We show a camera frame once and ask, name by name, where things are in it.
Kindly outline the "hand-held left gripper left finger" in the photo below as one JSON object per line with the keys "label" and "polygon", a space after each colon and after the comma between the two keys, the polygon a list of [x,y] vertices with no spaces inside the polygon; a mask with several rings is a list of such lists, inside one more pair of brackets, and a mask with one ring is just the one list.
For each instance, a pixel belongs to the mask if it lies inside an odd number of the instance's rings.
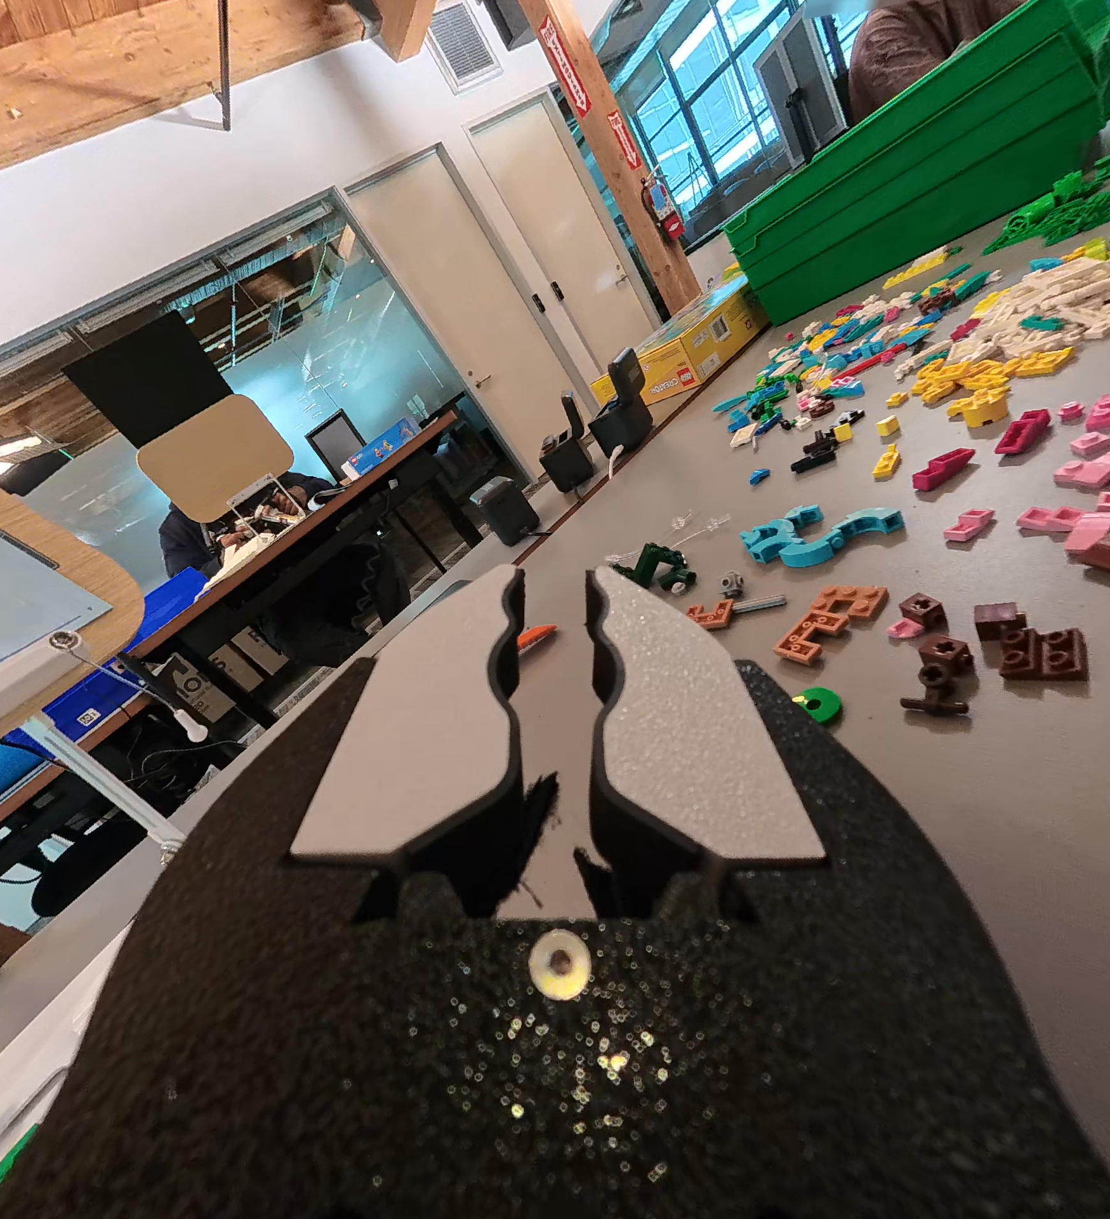
{"label": "hand-held left gripper left finger", "polygon": [[527,859],[516,636],[523,574],[496,565],[378,654],[292,840],[297,862],[443,873],[490,916]]}

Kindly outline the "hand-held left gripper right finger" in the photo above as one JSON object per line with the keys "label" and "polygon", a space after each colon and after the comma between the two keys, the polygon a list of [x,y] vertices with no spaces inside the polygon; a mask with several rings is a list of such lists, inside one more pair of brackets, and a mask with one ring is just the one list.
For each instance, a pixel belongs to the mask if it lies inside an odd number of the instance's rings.
{"label": "hand-held left gripper right finger", "polygon": [[808,870],[825,848],[728,652],[612,567],[586,570],[594,908],[650,916],[675,875]]}

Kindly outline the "green plastic bin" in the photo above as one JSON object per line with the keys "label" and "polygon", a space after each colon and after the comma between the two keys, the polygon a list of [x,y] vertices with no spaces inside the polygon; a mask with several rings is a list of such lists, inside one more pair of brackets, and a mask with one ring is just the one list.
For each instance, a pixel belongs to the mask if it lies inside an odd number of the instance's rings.
{"label": "green plastic bin", "polygon": [[890,274],[1039,197],[1071,174],[1103,113],[1063,38],[939,108],[851,129],[739,215],[735,258],[770,323]]}
{"label": "green plastic bin", "polygon": [[[1081,57],[1081,62],[1085,66],[1085,70],[1094,82],[1094,90],[1095,90],[1095,98],[1099,98],[1099,107],[1103,113],[1103,124],[1108,124],[1108,120],[1110,120],[1110,4],[1102,4],[1102,0],[1024,4],[1004,23],[999,23],[985,35],[981,35],[972,47],[966,47],[963,52],[959,52],[956,57],[951,57],[948,62],[933,69],[918,85],[905,90],[900,98],[912,98],[912,104],[909,104],[912,116],[918,116],[921,111],[931,113],[943,104],[956,100],[960,92],[972,90],[974,85],[989,82],[999,69],[1004,69],[1004,66],[1016,62],[1018,57],[1028,54],[1031,48],[1043,47],[1048,38],[1063,38],[1066,44],[1075,47],[1075,54]],[[897,107],[897,100],[890,100],[871,116],[887,113],[890,107]],[[738,217],[732,221],[725,221],[725,227],[723,227],[725,236],[735,236],[739,231]]]}

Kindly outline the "large tan lego plate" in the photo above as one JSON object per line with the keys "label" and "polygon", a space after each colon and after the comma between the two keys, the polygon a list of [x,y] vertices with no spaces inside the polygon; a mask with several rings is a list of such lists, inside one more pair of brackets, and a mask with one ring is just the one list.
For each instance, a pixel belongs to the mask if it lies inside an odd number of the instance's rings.
{"label": "large tan lego plate", "polygon": [[796,666],[821,663],[821,638],[839,638],[851,623],[875,620],[887,601],[886,588],[823,588],[808,615],[773,646],[777,661]]}

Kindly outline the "dark green lego assembly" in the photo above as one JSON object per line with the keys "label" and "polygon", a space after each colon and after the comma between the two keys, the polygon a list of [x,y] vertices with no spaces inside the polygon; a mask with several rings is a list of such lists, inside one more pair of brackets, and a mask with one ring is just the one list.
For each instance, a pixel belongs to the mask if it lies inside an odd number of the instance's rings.
{"label": "dark green lego assembly", "polygon": [[644,544],[635,565],[609,563],[609,570],[639,589],[662,589],[670,594],[682,594],[697,585],[697,574],[688,567],[682,552],[665,544]]}

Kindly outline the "turquoise curved lego piece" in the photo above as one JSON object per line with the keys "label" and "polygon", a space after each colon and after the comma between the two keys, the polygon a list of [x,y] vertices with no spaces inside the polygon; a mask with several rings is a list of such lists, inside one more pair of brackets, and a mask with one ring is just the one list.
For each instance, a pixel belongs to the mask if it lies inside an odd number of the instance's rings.
{"label": "turquoise curved lego piece", "polygon": [[777,554],[777,561],[790,570],[817,567],[839,554],[851,542],[863,535],[894,535],[905,530],[902,511],[897,509],[867,509],[852,511],[839,519],[831,530],[814,538],[793,538]]}
{"label": "turquoise curved lego piece", "polygon": [[773,563],[787,544],[800,542],[800,528],[817,524],[823,519],[817,505],[800,505],[767,524],[739,534],[739,544],[752,563]]}

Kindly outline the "blue lego box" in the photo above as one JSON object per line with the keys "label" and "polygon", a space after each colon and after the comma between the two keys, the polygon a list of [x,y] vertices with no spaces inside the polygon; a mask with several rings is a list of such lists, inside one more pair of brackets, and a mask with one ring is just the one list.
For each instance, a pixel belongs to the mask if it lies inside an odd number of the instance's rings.
{"label": "blue lego box", "polygon": [[399,452],[404,443],[417,439],[422,427],[416,427],[412,419],[399,419],[386,432],[365,443],[359,452],[353,452],[336,470],[347,482],[365,478],[370,470],[374,470],[380,463],[386,463],[393,452]]}

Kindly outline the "group of black lego pieces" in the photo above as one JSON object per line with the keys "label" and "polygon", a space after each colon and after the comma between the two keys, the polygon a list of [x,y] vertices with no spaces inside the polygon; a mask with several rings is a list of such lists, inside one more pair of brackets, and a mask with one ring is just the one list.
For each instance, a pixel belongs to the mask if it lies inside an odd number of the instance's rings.
{"label": "group of black lego pieces", "polygon": [[829,465],[836,461],[836,448],[843,443],[851,443],[852,425],[862,421],[867,413],[862,408],[846,412],[835,419],[831,430],[814,430],[812,443],[804,446],[801,457],[790,463],[790,473],[801,475],[812,467]]}

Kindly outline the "magenta lego boat piece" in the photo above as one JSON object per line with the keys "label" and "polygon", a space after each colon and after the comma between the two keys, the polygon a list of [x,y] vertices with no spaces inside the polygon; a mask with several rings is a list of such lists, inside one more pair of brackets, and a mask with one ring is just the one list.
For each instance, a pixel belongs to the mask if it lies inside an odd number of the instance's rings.
{"label": "magenta lego boat piece", "polygon": [[993,455],[999,457],[1021,457],[1031,452],[1051,430],[1051,412],[1033,408],[1024,412],[1018,419],[1008,425]]}
{"label": "magenta lego boat piece", "polygon": [[974,448],[951,448],[929,461],[925,467],[912,473],[912,489],[929,496],[956,478],[966,465],[972,465]]}

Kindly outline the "yellow lego box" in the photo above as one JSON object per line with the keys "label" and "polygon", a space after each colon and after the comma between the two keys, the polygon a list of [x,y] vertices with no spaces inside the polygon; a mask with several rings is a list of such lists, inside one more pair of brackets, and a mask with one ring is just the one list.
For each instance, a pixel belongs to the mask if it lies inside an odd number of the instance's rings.
{"label": "yellow lego box", "polygon": [[635,346],[644,405],[705,388],[770,327],[744,274],[738,265],[732,271],[732,278],[700,294]]}

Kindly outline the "pile of yellow lego pieces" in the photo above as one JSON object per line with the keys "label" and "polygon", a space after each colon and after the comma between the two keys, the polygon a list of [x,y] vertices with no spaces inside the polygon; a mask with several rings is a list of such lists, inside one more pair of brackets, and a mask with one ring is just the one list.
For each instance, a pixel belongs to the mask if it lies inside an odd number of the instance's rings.
{"label": "pile of yellow lego pieces", "polygon": [[999,359],[963,359],[956,366],[925,366],[909,396],[924,405],[939,405],[956,392],[966,392],[945,412],[948,419],[960,419],[970,430],[1008,419],[1008,392],[1016,380],[1054,377],[1063,363],[1075,357],[1075,346],[1039,350],[1027,357]]}

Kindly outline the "pile of white lego pieces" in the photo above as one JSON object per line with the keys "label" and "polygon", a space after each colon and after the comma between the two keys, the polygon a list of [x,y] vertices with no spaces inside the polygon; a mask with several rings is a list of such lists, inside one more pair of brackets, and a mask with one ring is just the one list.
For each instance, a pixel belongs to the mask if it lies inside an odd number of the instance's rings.
{"label": "pile of white lego pieces", "polygon": [[1060,323],[1068,340],[1110,335],[1110,258],[1075,258],[1058,267],[1027,274],[978,320],[972,340],[1013,340],[1027,320]]}

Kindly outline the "pile of green lego pieces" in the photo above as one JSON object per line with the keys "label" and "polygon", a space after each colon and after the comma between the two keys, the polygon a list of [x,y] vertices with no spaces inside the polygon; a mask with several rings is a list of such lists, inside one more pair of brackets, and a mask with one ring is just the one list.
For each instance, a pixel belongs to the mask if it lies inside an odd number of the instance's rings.
{"label": "pile of green lego pieces", "polygon": [[1103,221],[1110,221],[1110,151],[1099,158],[1090,170],[1066,174],[1054,181],[1043,197],[1013,212],[1002,234],[982,250],[982,254],[993,254],[1031,239],[1039,239],[1043,246],[1055,246]]}

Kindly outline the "wooden desk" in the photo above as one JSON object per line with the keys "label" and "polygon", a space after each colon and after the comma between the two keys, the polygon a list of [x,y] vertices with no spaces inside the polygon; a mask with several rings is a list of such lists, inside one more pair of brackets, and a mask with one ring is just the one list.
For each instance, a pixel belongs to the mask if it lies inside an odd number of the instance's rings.
{"label": "wooden desk", "polygon": [[278,535],[264,552],[245,561],[165,627],[119,652],[119,663],[130,673],[151,678],[147,663],[165,663],[169,654],[177,654],[220,690],[243,716],[272,727],[272,708],[255,692],[243,690],[220,673],[211,663],[211,654],[231,643],[243,627],[251,627],[284,594],[293,593],[307,577],[366,535],[386,513],[399,511],[417,489],[428,489],[455,535],[467,546],[477,546],[484,542],[477,528],[440,482],[440,465],[435,463],[440,436],[461,421],[458,412],[443,412],[365,478],[351,482],[316,513]]}

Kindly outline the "cardboard box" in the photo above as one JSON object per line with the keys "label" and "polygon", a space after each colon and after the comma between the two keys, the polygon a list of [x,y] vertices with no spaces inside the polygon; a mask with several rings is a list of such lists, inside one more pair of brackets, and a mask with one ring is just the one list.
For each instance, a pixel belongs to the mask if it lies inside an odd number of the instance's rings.
{"label": "cardboard box", "polygon": [[[266,673],[234,643],[216,650],[207,661],[237,690],[249,694],[266,681]],[[174,694],[187,707],[187,711],[193,719],[211,727],[234,719],[241,719],[243,724],[255,724],[251,715],[237,708],[234,697],[218,690],[205,673],[200,673],[189,661],[183,661],[174,652],[156,669],[156,675],[169,690],[169,694]]]}

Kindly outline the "black battery charger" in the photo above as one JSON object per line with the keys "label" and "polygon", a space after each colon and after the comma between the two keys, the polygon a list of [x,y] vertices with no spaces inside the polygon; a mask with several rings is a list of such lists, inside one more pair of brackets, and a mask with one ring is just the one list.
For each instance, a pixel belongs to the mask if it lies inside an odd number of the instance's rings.
{"label": "black battery charger", "polygon": [[612,457],[615,448],[628,455],[639,448],[652,430],[650,412],[643,402],[644,373],[631,346],[607,366],[607,380],[612,398],[590,417],[589,430],[605,457]]}
{"label": "black battery charger", "polygon": [[566,417],[566,430],[548,436],[540,446],[540,465],[548,482],[562,492],[578,492],[580,485],[590,482],[594,463],[584,446],[584,419],[571,392],[562,392],[562,412]]}
{"label": "black battery charger", "polygon": [[543,524],[521,488],[508,475],[480,485],[470,504],[503,546],[517,546],[523,538],[540,535]]}

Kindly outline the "blue plastic bin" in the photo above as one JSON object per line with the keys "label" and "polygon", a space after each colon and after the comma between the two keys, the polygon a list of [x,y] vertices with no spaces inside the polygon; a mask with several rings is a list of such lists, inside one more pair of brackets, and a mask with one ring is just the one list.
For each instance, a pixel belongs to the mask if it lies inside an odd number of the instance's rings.
{"label": "blue plastic bin", "polygon": [[137,661],[154,657],[166,643],[180,638],[187,627],[197,627],[207,615],[211,594],[205,589],[207,577],[193,567],[180,570],[166,578],[161,588],[151,589],[142,601],[141,630],[123,654]]}

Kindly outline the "small black monitor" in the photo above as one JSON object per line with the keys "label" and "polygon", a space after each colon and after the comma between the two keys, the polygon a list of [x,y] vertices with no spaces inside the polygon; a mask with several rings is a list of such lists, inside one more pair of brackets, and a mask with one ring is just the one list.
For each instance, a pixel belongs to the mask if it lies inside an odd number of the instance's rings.
{"label": "small black monitor", "polygon": [[365,448],[365,436],[347,413],[336,408],[332,417],[304,432],[304,443],[316,452],[332,482],[347,478],[345,465]]}

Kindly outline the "stack of blue bins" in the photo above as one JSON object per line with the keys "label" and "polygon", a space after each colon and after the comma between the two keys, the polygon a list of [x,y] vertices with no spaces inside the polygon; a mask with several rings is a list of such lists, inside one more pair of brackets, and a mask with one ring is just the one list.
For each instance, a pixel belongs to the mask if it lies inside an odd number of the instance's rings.
{"label": "stack of blue bins", "polygon": [[137,694],[145,694],[142,681],[119,669],[119,663],[88,666],[74,686],[42,708],[42,716],[70,742],[80,742]]}

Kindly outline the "black panel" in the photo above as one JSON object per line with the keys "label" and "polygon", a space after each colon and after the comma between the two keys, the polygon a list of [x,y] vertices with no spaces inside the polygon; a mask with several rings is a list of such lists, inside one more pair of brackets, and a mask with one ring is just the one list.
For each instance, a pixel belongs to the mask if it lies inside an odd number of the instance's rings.
{"label": "black panel", "polygon": [[77,357],[62,377],[135,448],[231,396],[177,312]]}

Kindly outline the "white door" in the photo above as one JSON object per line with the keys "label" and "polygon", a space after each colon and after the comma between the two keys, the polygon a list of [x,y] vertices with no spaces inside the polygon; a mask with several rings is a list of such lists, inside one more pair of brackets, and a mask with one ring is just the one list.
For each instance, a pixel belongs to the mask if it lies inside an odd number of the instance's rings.
{"label": "white door", "polygon": [[557,104],[517,100],[467,135],[580,346],[600,369],[638,346],[655,316]]}
{"label": "white door", "polygon": [[543,439],[566,427],[562,392],[589,400],[600,369],[470,129],[341,193],[511,461],[540,478]]}

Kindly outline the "red fire extinguisher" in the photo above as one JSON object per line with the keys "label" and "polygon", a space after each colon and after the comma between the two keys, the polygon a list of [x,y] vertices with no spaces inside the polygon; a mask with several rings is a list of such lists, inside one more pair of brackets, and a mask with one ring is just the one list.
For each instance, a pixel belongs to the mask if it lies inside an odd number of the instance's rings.
{"label": "red fire extinguisher", "polygon": [[686,234],[682,217],[659,174],[639,185],[643,202],[666,244],[678,244]]}

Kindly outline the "large window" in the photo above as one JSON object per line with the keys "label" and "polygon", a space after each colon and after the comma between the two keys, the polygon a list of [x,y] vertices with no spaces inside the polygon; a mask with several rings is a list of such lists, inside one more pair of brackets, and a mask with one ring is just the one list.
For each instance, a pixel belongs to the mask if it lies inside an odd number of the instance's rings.
{"label": "large window", "polygon": [[790,174],[752,59],[793,12],[814,19],[847,113],[862,4],[619,0],[590,35],[596,59],[697,250]]}

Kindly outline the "black ceiling rod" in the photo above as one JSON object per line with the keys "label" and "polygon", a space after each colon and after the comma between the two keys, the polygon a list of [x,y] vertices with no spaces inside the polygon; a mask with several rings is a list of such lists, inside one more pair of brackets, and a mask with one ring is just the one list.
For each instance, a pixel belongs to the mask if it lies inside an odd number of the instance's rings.
{"label": "black ceiling rod", "polygon": [[231,70],[230,70],[230,4],[216,0],[216,42],[218,42],[218,85],[211,86],[211,94],[220,108],[220,129],[231,129]]}

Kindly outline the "wooden post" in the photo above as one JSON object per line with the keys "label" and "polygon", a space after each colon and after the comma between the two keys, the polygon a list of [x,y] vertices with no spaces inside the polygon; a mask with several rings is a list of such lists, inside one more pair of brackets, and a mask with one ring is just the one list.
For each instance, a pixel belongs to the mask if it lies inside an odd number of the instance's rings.
{"label": "wooden post", "polygon": [[586,142],[586,147],[594,154],[594,163],[625,221],[625,231],[638,246],[638,254],[643,265],[648,267],[652,286],[670,315],[682,312],[692,300],[700,297],[700,282],[693,275],[693,267],[688,265],[681,244],[666,244],[652,224],[639,185],[650,174],[648,163],[643,161],[643,170],[631,170],[615,144],[615,135],[609,132],[607,113],[621,111],[607,75],[590,48],[589,32],[578,17],[574,4],[570,0],[523,0],[521,12],[527,23],[532,25],[532,32],[536,32],[543,17],[551,17],[562,32],[562,42],[578,69],[578,75],[584,79],[589,94],[590,94],[590,113],[578,120],[578,129]]}

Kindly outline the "wall air vent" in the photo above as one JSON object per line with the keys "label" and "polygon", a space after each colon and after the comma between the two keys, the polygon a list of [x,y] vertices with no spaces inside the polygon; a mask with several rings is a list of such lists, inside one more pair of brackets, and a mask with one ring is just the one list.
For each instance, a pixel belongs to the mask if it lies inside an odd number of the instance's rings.
{"label": "wall air vent", "polygon": [[438,4],[427,31],[427,47],[454,94],[465,94],[503,75],[503,66],[465,0]]}

